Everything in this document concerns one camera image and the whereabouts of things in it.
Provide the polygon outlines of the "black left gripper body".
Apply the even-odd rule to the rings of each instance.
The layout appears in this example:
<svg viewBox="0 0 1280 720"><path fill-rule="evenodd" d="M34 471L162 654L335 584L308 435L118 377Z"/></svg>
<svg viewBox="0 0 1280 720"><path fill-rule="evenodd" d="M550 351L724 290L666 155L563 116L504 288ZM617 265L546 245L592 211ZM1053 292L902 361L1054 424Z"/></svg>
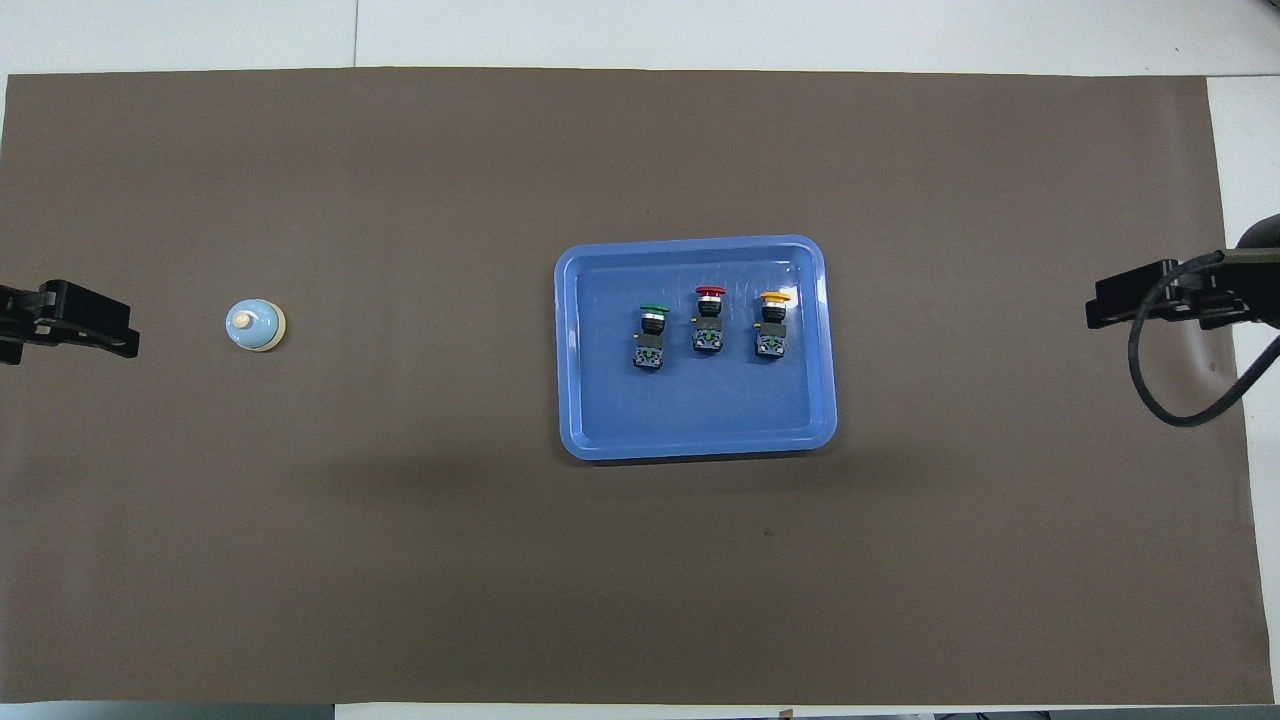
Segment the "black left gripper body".
<svg viewBox="0 0 1280 720"><path fill-rule="evenodd" d="M44 293L0 284L0 342L10 345L41 345L36 327Z"/></svg>

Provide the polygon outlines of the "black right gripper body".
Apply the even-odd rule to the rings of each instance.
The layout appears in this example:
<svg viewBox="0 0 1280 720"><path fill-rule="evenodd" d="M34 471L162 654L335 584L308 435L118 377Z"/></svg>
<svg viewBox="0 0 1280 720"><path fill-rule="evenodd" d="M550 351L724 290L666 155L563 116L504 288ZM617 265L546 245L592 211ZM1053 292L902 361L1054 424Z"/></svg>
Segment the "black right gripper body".
<svg viewBox="0 0 1280 720"><path fill-rule="evenodd" d="M1247 315L1280 329L1280 213L1256 222L1234 249L1198 258L1180 278L1192 316Z"/></svg>

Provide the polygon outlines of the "light blue desk bell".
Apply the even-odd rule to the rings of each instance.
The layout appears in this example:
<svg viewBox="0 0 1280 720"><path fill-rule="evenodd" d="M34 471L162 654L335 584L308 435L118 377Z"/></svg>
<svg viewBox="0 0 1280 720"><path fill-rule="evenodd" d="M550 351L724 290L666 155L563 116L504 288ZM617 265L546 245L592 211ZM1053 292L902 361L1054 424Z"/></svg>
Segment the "light blue desk bell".
<svg viewBox="0 0 1280 720"><path fill-rule="evenodd" d="M224 320L227 338L238 348L265 354L285 338L284 310L265 299L246 299L232 305Z"/></svg>

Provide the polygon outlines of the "yellow push button switch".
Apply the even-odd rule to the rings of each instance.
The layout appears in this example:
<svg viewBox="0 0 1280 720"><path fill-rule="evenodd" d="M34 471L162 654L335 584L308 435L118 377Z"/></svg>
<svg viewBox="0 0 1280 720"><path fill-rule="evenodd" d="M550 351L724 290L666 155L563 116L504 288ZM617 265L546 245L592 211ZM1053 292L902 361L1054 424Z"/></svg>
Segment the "yellow push button switch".
<svg viewBox="0 0 1280 720"><path fill-rule="evenodd" d="M754 352L758 357L776 360L786 355L788 337L786 320L790 302L791 297L781 291L760 293L759 318L753 325Z"/></svg>

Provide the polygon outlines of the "red push button switch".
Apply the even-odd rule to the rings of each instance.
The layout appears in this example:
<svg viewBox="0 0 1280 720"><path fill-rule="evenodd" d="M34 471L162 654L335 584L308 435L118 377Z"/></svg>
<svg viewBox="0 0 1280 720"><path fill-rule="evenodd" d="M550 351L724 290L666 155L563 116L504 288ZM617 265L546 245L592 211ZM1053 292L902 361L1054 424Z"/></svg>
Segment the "red push button switch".
<svg viewBox="0 0 1280 720"><path fill-rule="evenodd" d="M703 284L695 288L698 311L691 318L692 347L698 352L718 354L724 342L724 320L722 311L727 290L721 286Z"/></svg>

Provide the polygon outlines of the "green push button switch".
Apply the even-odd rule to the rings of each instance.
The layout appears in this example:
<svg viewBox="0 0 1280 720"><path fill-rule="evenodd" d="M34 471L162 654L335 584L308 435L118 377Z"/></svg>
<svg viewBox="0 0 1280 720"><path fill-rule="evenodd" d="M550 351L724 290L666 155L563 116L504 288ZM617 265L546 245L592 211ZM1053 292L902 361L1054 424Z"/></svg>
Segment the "green push button switch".
<svg viewBox="0 0 1280 720"><path fill-rule="evenodd" d="M640 305L640 332L634 336L634 365L645 372L658 372L664 363L666 323L669 309L659 304Z"/></svg>

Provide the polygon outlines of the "blue plastic tray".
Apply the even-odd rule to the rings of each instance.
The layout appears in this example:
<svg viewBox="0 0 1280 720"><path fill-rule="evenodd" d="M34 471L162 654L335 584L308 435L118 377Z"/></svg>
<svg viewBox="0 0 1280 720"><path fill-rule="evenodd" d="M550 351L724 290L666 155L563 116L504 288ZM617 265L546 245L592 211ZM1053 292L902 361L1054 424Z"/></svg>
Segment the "blue plastic tray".
<svg viewBox="0 0 1280 720"><path fill-rule="evenodd" d="M826 260L801 234L580 245L553 272L559 437L586 461L787 454L838 425ZM718 354L692 347L695 288L727 290ZM787 350L754 352L760 293L788 304ZM664 363L634 365L640 305L669 309Z"/></svg>

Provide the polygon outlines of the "brown table mat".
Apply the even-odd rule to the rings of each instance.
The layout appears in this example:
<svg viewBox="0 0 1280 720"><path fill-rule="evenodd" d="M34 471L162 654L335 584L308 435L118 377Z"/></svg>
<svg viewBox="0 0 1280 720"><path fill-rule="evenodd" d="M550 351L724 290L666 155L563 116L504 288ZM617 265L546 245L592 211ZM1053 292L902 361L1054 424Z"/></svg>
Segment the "brown table mat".
<svg viewBox="0 0 1280 720"><path fill-rule="evenodd" d="M571 456L559 255L742 234L824 255L835 437ZM0 282L141 348L0 368L0 702L1267 703L1243 416L1083 313L1222 243L1198 77L13 76Z"/></svg>

